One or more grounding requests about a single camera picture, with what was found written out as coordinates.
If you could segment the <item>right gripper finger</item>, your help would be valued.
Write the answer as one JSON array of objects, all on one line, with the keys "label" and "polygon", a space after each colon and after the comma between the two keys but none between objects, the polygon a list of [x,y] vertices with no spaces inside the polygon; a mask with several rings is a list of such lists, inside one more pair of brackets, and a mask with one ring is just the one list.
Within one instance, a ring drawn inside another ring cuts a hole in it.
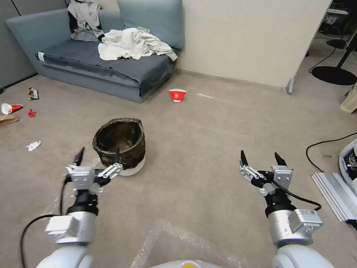
[{"label": "right gripper finger", "polygon": [[244,150],[241,150],[239,172],[250,182],[263,182],[264,176],[249,166]]},{"label": "right gripper finger", "polygon": [[288,167],[286,161],[277,152],[274,153],[274,157],[277,164],[271,167],[272,171],[278,171],[278,170],[292,171],[292,169]]}]

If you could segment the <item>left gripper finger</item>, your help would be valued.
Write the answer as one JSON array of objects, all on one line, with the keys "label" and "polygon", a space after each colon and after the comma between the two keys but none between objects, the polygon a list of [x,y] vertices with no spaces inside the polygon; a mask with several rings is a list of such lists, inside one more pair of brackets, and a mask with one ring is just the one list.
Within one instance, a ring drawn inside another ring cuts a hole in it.
[{"label": "left gripper finger", "polygon": [[73,162],[66,166],[67,174],[89,174],[90,167],[81,165],[84,151],[85,147],[82,147],[75,155]]},{"label": "left gripper finger", "polygon": [[98,153],[98,156],[106,168],[101,171],[97,178],[103,179],[113,179],[116,177],[122,170],[123,165],[120,163],[119,152],[102,152]]}]

